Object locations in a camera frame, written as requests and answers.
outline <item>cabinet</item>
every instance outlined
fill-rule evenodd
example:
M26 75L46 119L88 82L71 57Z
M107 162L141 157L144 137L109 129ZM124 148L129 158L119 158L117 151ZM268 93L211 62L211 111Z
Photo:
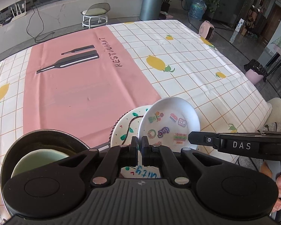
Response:
M245 0L219 0L215 13L206 15L212 19L234 25Z

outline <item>chair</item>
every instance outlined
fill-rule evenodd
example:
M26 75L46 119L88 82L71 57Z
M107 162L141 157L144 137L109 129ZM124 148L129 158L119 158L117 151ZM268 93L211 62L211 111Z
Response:
M109 10L110 10L110 5L108 3L98 3L98 4L92 5L88 10L81 12L81 14L83 15L82 26L83 27L86 26L90 29L93 27L106 25L108 22L108 17L106 15L106 13ZM98 19L98 24L96 24L96 23L91 24L92 19Z

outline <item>white plate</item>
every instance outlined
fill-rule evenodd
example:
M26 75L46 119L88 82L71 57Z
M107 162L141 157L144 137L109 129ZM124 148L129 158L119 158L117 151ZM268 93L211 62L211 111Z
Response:
M129 145L132 136L138 135L138 129L141 119L147 110L152 105L137 107L126 113L116 124L110 140L110 147L119 145ZM144 167L142 165L142 156L138 151L138 166L137 167L123 167L121 174L125 178L140 178L140 179L154 179L160 178L159 169L156 167Z
M163 98L152 105L141 120L138 139L147 136L149 144L168 146L174 152L184 147L197 149L188 141L191 131L200 131L195 109L178 97Z

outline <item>pink heater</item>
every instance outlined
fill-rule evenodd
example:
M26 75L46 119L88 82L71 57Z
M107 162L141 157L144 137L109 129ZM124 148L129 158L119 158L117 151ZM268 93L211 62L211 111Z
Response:
M199 35L206 40L211 40L214 33L214 26L209 21L204 21L199 29Z

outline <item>power cable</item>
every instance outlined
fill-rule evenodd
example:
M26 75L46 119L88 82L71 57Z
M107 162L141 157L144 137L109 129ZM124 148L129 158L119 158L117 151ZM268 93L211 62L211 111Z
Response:
M42 23L43 23L43 30L42 30L36 37L33 37L31 34L28 33L28 27L29 27L29 25L30 25L30 21L31 21L31 19L32 19L32 16L35 14L35 10L34 10L33 6L36 7L37 13L38 13L38 15L39 15L39 17L40 17L40 19L41 19L41 21L42 21ZM31 15L31 17L30 17L30 19L29 19L29 23L28 23L28 25L27 25L26 32L27 32L27 34L28 34L29 36L31 36L31 37L34 39L35 43L38 43L38 42L40 42L41 40L43 40L43 39L45 39L46 37L48 37L49 35L54 34L55 32L51 32L50 34L46 35L44 38L37 40L37 37L44 31L45 27L44 27L44 21L42 20L42 18L41 18L41 16L40 16L39 10L38 10L37 6L36 6L34 3L33 3L33 5L32 5L32 9L33 9L33 14Z
M181 0L181 6L182 6L183 10L189 11L190 9L188 9L187 1L185 0L185 4L186 4L187 9L185 9L185 8L183 7L182 1L183 1L183 0ZM187 14L187 19L188 19L188 22L191 24L191 26L193 26L193 27L199 32L199 30L189 21L188 14ZM217 29L223 29L223 30L229 30L229 29L226 29L226 28L225 28L225 29L224 29L224 28L218 28L218 27L215 27L215 28L217 28ZM225 37L223 37L223 36L220 35L218 32L216 32L216 30L214 30L214 32L215 32L216 34L218 34L220 37L222 37L225 41L229 42ZM247 56L245 56L236 46L234 46L232 43L230 43L230 45L232 45L232 46L233 46L236 50L238 50L246 59L248 59L248 61L250 61L250 59L249 59Z

